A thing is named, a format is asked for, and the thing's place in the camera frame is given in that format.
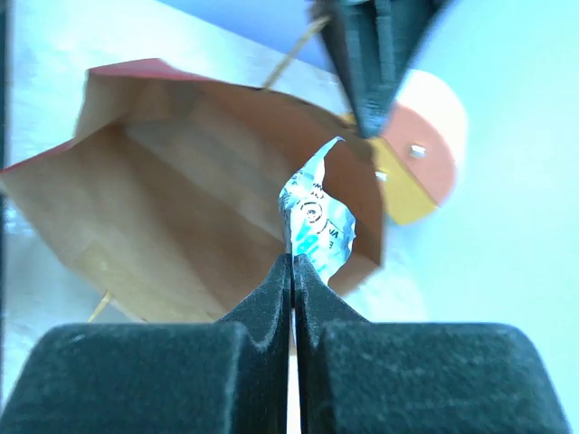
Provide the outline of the silver white snack wrapper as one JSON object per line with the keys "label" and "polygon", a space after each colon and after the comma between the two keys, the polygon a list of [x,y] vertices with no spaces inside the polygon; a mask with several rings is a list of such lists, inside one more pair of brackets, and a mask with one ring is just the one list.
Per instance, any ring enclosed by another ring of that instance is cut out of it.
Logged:
{"label": "silver white snack wrapper", "polygon": [[325,157],[342,137],[323,145],[282,187],[279,211],[286,251],[306,255],[324,284],[345,265],[356,237],[356,219],[325,192]]}

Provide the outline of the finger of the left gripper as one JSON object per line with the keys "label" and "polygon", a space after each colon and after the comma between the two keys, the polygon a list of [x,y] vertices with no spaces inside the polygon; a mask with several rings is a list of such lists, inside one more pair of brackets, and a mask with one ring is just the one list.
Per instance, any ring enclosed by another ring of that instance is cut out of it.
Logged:
{"label": "finger of the left gripper", "polygon": [[446,4],[447,1],[432,0],[377,2],[378,95],[382,111],[378,131],[386,127],[390,106],[406,71]]}
{"label": "finger of the left gripper", "polygon": [[374,1],[315,1],[313,19],[326,18],[321,38],[354,114],[358,135],[384,124],[384,81]]}

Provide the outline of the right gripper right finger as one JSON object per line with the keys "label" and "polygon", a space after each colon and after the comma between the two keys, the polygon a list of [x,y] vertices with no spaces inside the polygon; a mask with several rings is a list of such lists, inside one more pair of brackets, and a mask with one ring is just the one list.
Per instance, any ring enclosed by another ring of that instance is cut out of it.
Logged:
{"label": "right gripper right finger", "polygon": [[567,433],[543,361],[498,323],[373,323],[292,264],[305,433]]}

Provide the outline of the red brown paper bag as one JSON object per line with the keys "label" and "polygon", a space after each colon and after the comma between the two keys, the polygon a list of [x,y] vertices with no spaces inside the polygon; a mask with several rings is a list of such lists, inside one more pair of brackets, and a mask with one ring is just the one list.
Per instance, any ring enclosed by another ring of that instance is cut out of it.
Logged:
{"label": "red brown paper bag", "polygon": [[356,218],[330,279],[377,269],[384,212],[371,147],[334,113],[159,59],[90,68],[72,140],[6,168],[1,189],[59,260],[132,316],[221,317],[284,251],[278,197],[327,142],[318,189]]}

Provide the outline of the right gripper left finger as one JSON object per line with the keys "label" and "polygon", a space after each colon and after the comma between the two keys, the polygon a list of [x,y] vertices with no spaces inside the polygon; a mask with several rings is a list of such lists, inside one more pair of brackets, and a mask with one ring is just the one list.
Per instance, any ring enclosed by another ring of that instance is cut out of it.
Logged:
{"label": "right gripper left finger", "polygon": [[73,324],[31,351],[4,433],[282,433],[290,257],[211,324]]}

